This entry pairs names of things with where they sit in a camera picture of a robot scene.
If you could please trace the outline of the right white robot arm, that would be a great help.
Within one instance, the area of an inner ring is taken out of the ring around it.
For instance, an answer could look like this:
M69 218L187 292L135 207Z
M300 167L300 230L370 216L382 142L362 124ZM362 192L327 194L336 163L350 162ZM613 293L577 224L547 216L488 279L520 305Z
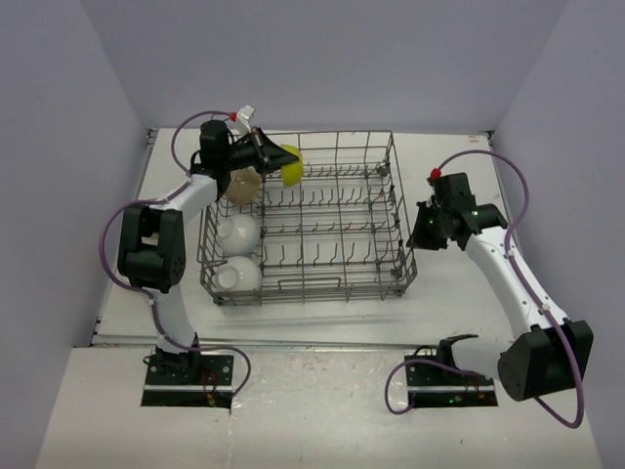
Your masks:
M437 376L456 384L475 372L500 381L516 402L582 390L590 325L571 320L550 298L513 244L504 215L494 204L477 203L466 174L434 170L428 182L433 193L418 204L408 247L440 250L455 242L486 278L514 337L509 347L475 334L441 340Z

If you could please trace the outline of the yellow-green bowl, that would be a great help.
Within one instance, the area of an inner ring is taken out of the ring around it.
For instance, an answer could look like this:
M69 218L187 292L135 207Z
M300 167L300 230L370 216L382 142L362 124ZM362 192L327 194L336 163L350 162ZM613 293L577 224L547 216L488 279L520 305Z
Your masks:
M281 144L280 147L296 157L296 161L281 168L281 180L285 189L298 185L304 175L304 159L297 147Z

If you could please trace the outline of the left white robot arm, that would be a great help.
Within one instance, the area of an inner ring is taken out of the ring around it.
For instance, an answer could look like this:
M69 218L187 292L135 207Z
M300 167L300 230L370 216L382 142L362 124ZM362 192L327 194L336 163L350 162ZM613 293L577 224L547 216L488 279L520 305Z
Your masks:
M204 349L191 326L180 282L185 275L186 226L205 207L225 195L231 173L248 167L264 177L279 172L285 188L302 179L303 157L278 145L259 127L234 138L223 120L200 126L199 150L191 157L185 182L160 199L137 200L122 210L117 272L122 286L142 293L157 331L156 351L171 358L168 371L179 382L196 381L203 370Z

